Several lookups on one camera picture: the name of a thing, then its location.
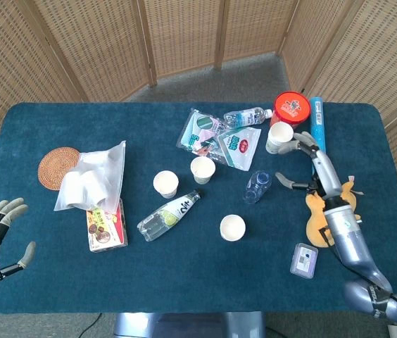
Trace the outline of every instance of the yellow toy guitar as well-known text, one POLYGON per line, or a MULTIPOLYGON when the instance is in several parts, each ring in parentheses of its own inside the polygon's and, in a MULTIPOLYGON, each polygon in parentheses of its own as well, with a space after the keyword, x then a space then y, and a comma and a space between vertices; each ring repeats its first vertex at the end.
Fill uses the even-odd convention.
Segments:
MULTIPOLYGON (((349 181, 342 185, 341 198, 344 201, 349 202, 349 204, 352 207, 352 210, 355 211, 356 197, 351 191, 353 184, 354 184, 354 177, 350 176, 349 181)), ((325 202, 317 194, 317 192, 315 192, 314 194, 306 195, 305 202, 308 208, 311 210, 311 217, 306 223, 306 237, 308 237, 312 245, 320 248, 326 248, 328 247, 327 243, 325 243, 325 240, 322 238, 322 235, 319 232, 320 229, 327 226, 327 221, 325 220, 324 211, 323 211, 325 202)), ((357 220, 361 219, 360 215, 355 215, 355 217, 357 220)), ((327 236, 330 245, 334 245, 334 240, 329 229, 325 230, 325 235, 327 236)))

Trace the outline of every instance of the red lid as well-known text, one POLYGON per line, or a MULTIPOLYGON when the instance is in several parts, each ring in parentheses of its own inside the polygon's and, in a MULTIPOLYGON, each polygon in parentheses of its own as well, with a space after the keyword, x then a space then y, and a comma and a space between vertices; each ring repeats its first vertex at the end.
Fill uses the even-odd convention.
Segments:
POLYGON ((310 102, 298 92, 283 92, 274 102, 275 114, 281 121, 295 125, 308 118, 310 102))

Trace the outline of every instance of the plastic bag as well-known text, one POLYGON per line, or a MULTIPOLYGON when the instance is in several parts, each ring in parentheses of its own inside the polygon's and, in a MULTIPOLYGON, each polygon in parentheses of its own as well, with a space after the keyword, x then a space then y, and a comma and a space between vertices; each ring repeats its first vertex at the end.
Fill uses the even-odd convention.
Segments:
POLYGON ((223 120, 197 109, 191 113, 177 146, 240 170, 249 170, 261 130, 243 127, 229 130, 223 120))
POLYGON ((77 165, 63 178, 54 210, 100 208, 115 213, 122 189, 125 146, 122 141, 109 150, 80 153, 77 165))

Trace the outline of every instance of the cable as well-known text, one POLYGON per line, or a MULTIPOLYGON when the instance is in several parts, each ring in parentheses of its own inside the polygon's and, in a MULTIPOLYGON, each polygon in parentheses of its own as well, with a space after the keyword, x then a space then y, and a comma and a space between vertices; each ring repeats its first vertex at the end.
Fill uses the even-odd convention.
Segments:
MULTIPOLYGON (((338 257, 338 255, 336 254, 334 248, 333 248, 332 246, 330 246, 330 242, 329 242, 329 240, 328 240, 328 238, 327 238, 327 236, 326 236, 326 234, 325 234, 325 230, 326 230, 326 228, 323 227, 323 228, 321 228, 321 229, 319 230, 319 232, 320 232, 322 238, 325 240, 325 243, 326 243, 327 246, 329 247, 329 249, 330 249, 330 251, 332 252, 332 254, 333 254, 333 255, 336 257, 336 259, 338 260, 338 262, 340 262, 340 264, 342 264, 342 266, 345 267, 347 270, 349 270, 350 272, 354 273, 354 274, 357 275, 358 277, 362 278, 364 281, 366 281, 366 282, 368 282, 368 283, 374 285, 375 287, 377 287, 377 288, 379 288, 379 289, 381 289, 381 290, 384 290, 383 288, 379 287, 376 283, 374 283, 374 282, 373 282, 372 280, 370 280, 369 278, 367 278, 367 277, 361 275, 358 271, 355 271, 354 269, 349 268, 348 266, 344 265, 344 263, 342 263, 341 258, 338 257)), ((397 297, 394 296, 394 294, 390 294, 390 295, 389 295, 389 298, 393 299, 393 300, 396 301, 396 303, 397 303, 397 297)))
POLYGON ((280 331, 276 331, 276 329, 272 329, 271 327, 268 327, 268 326, 266 326, 266 329, 268 331, 278 334, 281 338, 288 338, 288 336, 286 336, 285 334, 282 334, 280 331))
POLYGON ((103 313, 100 312, 100 314, 99 314, 99 316, 97 317, 97 319, 96 319, 91 325, 89 325, 88 327, 86 327, 86 328, 83 330, 83 332, 81 332, 81 334, 78 336, 78 338, 81 338, 81 337, 83 336, 83 334, 84 334, 88 329, 90 329, 91 327, 93 327, 93 326, 99 321, 99 319, 101 318, 102 315, 103 315, 103 313))

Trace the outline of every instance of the table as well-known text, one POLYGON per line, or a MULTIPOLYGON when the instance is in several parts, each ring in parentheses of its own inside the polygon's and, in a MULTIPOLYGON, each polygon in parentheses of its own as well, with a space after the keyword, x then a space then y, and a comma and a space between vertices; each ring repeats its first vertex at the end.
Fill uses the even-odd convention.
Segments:
MULTIPOLYGON (((191 107, 222 116, 260 103, 18 104, 0 134, 0 200, 25 198, 30 207, 8 231, 2 266, 35 240, 32 265, 0 282, 0 313, 333 311, 346 309, 346 280, 354 278, 320 249, 315 275, 289 273, 294 247, 307 243, 310 212, 303 192, 273 182, 254 206, 242 201, 254 170, 310 179, 301 152, 273 156, 265 149, 268 124, 249 172, 217 164, 202 186, 203 198, 171 231, 145 242, 137 223, 166 202, 152 187, 160 170, 179 177, 177 196, 197 186, 189 171, 193 154, 175 147, 191 107), (122 199, 130 245, 92 253, 86 215, 53 212, 57 192, 37 180, 46 153, 60 146, 79 151, 109 149, 127 140, 122 199), (247 224, 239 242, 221 239, 223 216, 237 213, 247 224)), ((397 174, 378 111, 367 104, 324 104, 327 153, 342 182, 355 175, 356 213, 380 270, 397 292, 397 174)), ((307 123, 298 131, 309 128, 307 123)))

